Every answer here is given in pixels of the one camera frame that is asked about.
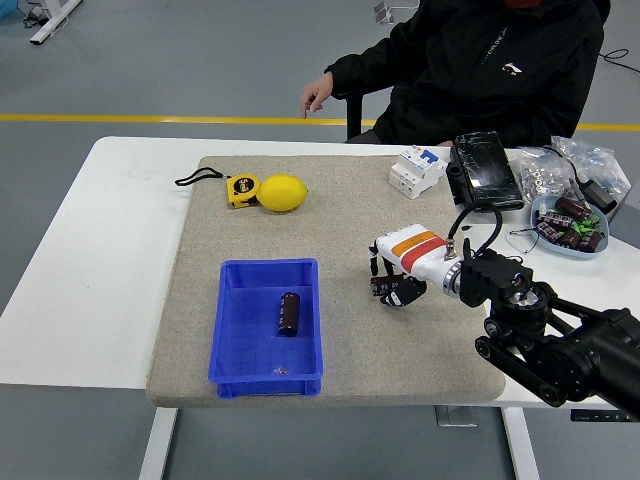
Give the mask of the person's right hand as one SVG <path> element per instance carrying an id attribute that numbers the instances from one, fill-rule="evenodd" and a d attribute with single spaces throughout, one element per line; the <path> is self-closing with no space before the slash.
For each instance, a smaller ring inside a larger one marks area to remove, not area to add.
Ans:
<path id="1" fill-rule="evenodd" d="M 333 75 L 326 72 L 310 84 L 306 85 L 300 98 L 300 110 L 303 119 L 309 112 L 316 113 L 324 106 L 324 102 L 332 95 Z"/>

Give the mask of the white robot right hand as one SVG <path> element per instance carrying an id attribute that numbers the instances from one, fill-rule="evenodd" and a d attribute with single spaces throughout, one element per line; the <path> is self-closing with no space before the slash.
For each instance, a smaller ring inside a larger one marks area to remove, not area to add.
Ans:
<path id="1" fill-rule="evenodd" d="M 369 255 L 371 292 L 385 305 L 406 306 L 422 296 L 429 283 L 450 297 L 459 296 L 461 257 L 454 241 L 421 224 L 378 237 Z"/>

